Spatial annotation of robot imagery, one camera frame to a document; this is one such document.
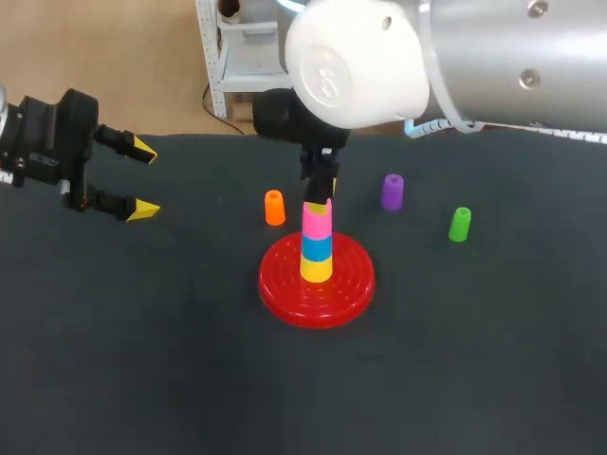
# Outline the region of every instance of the purple cup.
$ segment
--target purple cup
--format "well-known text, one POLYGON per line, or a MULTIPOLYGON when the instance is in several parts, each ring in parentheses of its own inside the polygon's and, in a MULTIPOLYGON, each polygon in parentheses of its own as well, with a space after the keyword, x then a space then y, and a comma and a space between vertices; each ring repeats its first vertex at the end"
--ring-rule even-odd
POLYGON ((381 191, 381 206, 389 211, 397 211, 402 207, 402 195, 405 192, 405 180, 402 175, 389 173, 383 179, 381 191))

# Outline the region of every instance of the wooden floor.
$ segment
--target wooden floor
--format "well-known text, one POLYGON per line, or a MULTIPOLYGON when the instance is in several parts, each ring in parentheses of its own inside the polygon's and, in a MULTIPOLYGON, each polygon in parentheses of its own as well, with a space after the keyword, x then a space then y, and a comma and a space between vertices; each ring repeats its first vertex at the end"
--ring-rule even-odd
POLYGON ((0 0, 0 83, 12 103, 77 88, 100 100, 101 122, 140 134, 233 133, 201 106, 194 0, 0 0))

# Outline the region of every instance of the cable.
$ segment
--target cable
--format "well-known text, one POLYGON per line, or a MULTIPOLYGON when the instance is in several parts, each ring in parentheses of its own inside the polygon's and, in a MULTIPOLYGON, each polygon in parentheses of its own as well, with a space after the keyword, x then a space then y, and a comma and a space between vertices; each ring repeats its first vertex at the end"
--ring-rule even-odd
MULTIPOLYGON (((565 137, 573 140, 583 140, 585 142, 595 142, 607 144, 607 135, 602 133, 587 133, 583 131, 571 130, 553 130, 549 128, 533 128, 528 126, 504 125, 501 123, 486 123, 486 126, 499 129, 525 130, 542 135, 550 135, 555 137, 565 137)), ((411 139, 431 135, 452 128, 453 125, 446 119, 432 120, 421 125, 415 125, 413 120, 405 121, 404 134, 411 139)))
POLYGON ((211 112, 209 110, 209 108, 207 107, 207 103, 205 102, 205 99, 207 98, 207 95, 209 94, 210 89, 211 89, 211 85, 208 83, 207 88, 205 88, 205 92, 202 94, 202 107, 204 108, 205 111, 207 111, 207 114, 209 114, 215 120, 221 121, 224 125, 228 125, 232 130, 236 131, 240 136, 246 136, 245 132, 243 130, 241 130, 240 128, 238 128, 235 125, 232 125, 228 121, 225 121, 222 118, 219 118, 218 116, 216 116, 213 112, 211 112))

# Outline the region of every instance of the screw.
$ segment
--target screw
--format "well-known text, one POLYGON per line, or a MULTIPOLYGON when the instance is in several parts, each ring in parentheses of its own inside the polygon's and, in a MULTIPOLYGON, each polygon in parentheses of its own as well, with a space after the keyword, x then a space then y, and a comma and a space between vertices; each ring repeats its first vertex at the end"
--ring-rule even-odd
POLYGON ((526 90, 531 90, 540 86, 541 81, 542 78, 540 77, 540 73, 538 73, 535 69, 526 69, 519 77, 519 84, 526 90))
POLYGON ((545 0, 537 0, 529 3, 527 7, 527 15, 532 19, 539 19, 548 12, 548 2, 545 0))

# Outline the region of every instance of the orange cup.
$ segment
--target orange cup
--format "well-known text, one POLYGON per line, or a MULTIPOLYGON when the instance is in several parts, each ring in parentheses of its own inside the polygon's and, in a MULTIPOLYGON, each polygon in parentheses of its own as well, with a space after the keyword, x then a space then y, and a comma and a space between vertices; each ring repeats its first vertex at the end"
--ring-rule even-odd
POLYGON ((285 200, 278 190, 266 193, 266 223, 270 226, 280 226, 285 222, 285 200))

